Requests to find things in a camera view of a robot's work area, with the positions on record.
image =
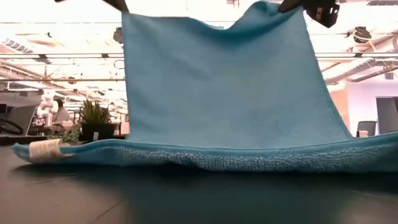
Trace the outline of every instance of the potted plant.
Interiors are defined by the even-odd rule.
[[[115,125],[110,123],[108,108],[102,108],[98,102],[92,103],[85,100],[81,116],[81,131],[85,140],[92,142],[95,140],[113,138]]]

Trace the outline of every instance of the white robot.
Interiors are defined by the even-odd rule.
[[[58,111],[58,103],[54,102],[53,98],[55,92],[52,90],[45,90],[42,95],[42,101],[37,107],[37,119],[35,124],[37,126],[51,126],[52,124],[52,114]]]
[[[119,116],[117,116],[117,117],[112,116],[111,117],[111,123],[112,124],[119,124],[120,122],[121,122],[121,120],[120,120]]]

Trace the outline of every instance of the table surface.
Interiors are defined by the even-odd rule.
[[[5,224],[396,224],[398,175],[32,166],[0,147]]]

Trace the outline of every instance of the green leaves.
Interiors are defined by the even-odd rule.
[[[62,136],[51,136],[49,139],[62,139],[62,142],[77,143],[79,141],[80,128],[80,124],[75,124],[72,126],[70,133]]]
[[[108,124],[109,109],[102,108],[98,102],[93,104],[90,100],[85,100],[80,116],[86,124]]]

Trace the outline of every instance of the blue towel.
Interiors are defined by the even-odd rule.
[[[398,134],[353,139],[322,78],[303,9],[254,3],[232,27],[123,14],[128,140],[63,147],[58,163],[208,170],[398,171]],[[15,145],[29,161],[29,148]]]

